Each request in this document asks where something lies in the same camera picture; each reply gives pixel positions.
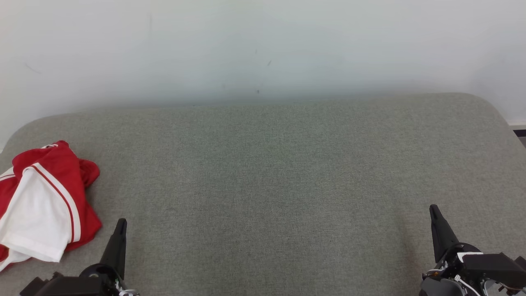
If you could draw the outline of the red shirt with black lettering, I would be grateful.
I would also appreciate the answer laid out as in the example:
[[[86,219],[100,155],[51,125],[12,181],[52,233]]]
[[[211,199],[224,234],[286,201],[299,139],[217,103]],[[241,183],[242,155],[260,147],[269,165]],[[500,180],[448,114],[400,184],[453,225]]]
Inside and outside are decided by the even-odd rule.
[[[17,155],[0,174],[0,244],[57,263],[90,242],[102,223],[86,190],[98,176],[96,163],[65,141]]]

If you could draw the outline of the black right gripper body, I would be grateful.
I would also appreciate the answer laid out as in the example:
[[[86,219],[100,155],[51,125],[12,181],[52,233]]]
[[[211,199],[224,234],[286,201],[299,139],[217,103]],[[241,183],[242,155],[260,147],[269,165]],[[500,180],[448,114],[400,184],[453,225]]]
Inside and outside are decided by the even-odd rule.
[[[464,268],[462,257],[469,254],[482,252],[468,243],[436,243],[435,278],[453,278]]]

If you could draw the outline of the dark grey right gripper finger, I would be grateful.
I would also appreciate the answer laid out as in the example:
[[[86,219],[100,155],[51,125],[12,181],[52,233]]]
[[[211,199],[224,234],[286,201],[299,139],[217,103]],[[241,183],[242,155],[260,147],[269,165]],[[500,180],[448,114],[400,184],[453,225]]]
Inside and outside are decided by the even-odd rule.
[[[429,212],[431,217],[434,258],[437,264],[449,248],[459,244],[459,240],[436,204],[429,206]]]

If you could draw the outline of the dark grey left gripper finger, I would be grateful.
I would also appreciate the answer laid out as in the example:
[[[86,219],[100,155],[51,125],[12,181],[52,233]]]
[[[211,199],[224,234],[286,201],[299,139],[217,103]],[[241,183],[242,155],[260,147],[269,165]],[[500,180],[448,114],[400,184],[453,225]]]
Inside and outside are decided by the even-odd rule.
[[[120,218],[100,259],[100,264],[112,268],[120,279],[125,277],[126,232],[127,221],[124,218]]]

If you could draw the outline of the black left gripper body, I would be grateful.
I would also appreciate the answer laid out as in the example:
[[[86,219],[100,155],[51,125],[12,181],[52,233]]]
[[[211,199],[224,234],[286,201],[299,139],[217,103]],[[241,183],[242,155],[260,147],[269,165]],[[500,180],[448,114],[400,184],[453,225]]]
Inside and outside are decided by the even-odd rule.
[[[88,278],[94,288],[89,296],[121,296],[124,290],[122,279],[117,271],[105,264],[93,264],[80,273],[81,278]]]

